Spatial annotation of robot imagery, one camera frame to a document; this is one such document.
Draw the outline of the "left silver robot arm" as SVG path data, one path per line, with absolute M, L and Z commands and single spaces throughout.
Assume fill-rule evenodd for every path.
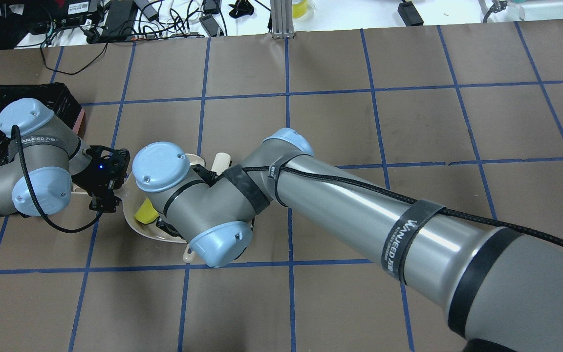
M 116 195 L 127 177 L 127 149 L 88 145 L 56 113 L 34 98 L 22 98 L 0 112 L 0 131 L 10 140 L 8 162 L 0 166 L 0 218 L 39 217 L 62 233 L 95 225 L 121 203 Z M 69 206 L 74 186 L 91 201 L 94 218 L 77 229 L 56 225 L 50 216 Z

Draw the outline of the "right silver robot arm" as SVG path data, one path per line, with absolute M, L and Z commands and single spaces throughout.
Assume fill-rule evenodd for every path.
M 132 177 L 209 267 L 239 258 L 252 219 L 277 202 L 436 303 L 466 351 L 563 352 L 563 239 L 356 178 L 293 129 L 212 180 L 174 143 L 151 143 Z

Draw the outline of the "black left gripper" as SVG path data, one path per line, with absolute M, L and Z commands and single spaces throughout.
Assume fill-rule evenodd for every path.
M 91 196 L 89 209 L 94 212 L 115 213 L 118 197 L 114 190 L 120 189 L 127 176 L 131 160 L 127 149 L 87 146 L 76 154 L 74 160 L 81 161 L 81 170 L 72 173 L 72 183 Z

